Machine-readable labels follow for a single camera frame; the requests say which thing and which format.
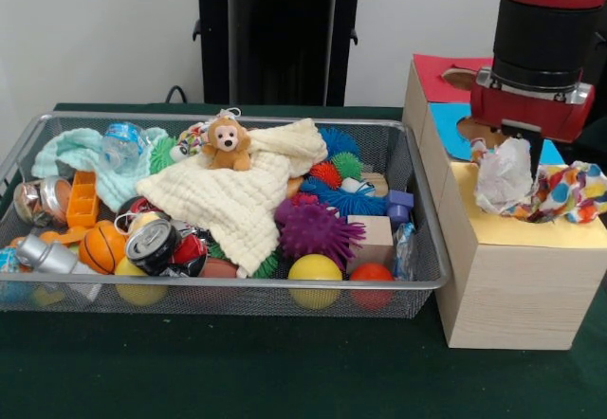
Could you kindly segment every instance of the purple spiky ball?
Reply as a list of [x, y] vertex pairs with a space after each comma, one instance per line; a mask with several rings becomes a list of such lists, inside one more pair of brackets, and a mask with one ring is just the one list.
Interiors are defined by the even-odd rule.
[[310, 254], [331, 258], [341, 270], [345, 261], [354, 258], [351, 246], [360, 246], [364, 239], [364, 224], [347, 223], [337, 218], [336, 209], [324, 204], [295, 206], [285, 200], [276, 209], [274, 218], [280, 226], [279, 243], [286, 257], [295, 260]]

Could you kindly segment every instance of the plastic water bottle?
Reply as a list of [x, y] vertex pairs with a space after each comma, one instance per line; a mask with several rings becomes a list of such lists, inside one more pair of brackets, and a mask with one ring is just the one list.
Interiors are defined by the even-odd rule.
[[102, 164], [116, 173], [131, 173], [139, 163], [149, 140], [143, 130], [130, 122], [112, 123], [102, 141]]

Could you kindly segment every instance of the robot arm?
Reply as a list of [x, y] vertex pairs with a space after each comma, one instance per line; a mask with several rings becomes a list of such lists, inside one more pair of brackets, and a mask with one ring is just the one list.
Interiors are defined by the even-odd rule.
[[531, 143], [535, 174], [543, 139], [572, 142], [592, 107], [581, 71], [605, 0], [501, 0], [492, 68], [479, 71], [472, 117]]

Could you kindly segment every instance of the yellow paper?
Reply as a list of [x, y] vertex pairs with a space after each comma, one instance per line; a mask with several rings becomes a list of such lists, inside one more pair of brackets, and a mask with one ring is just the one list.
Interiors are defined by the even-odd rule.
[[478, 167], [471, 163], [452, 162], [451, 169], [479, 244], [551, 248], [607, 247], [607, 229], [599, 219], [585, 225], [569, 223], [564, 218], [550, 223], [533, 224], [486, 213], [476, 206], [474, 198]]

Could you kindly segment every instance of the metal basket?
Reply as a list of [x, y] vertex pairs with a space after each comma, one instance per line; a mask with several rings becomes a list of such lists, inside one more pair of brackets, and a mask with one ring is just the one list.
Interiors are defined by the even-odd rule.
[[[129, 120], [144, 128], [161, 126], [178, 136], [190, 125], [208, 117], [169, 115], [124, 115], [108, 113], [55, 112], [35, 119], [17, 140], [0, 166], [3, 195], [0, 201], [0, 246], [7, 246], [32, 228], [19, 220], [12, 205], [12, 190], [21, 180], [30, 180], [35, 156], [53, 137], [75, 128], [92, 128], [103, 133], [109, 123]], [[290, 123], [291, 118], [240, 118], [246, 127], [268, 128]], [[438, 225], [430, 189], [414, 135], [393, 121], [315, 120], [319, 127], [337, 126], [360, 146], [362, 161], [376, 173], [384, 173], [393, 190], [407, 190], [415, 197], [414, 282], [321, 282], [286, 280], [288, 264], [281, 265], [268, 280], [123, 277], [102, 275], [59, 275], [46, 273], [0, 274], [0, 310], [220, 314], [255, 316], [323, 317], [414, 317], [434, 289], [450, 277], [451, 265]], [[102, 217], [111, 218], [106, 209]], [[150, 305], [135, 305], [151, 296], [166, 294]], [[320, 304], [337, 296], [328, 307], [301, 307], [294, 296], [306, 303]]]

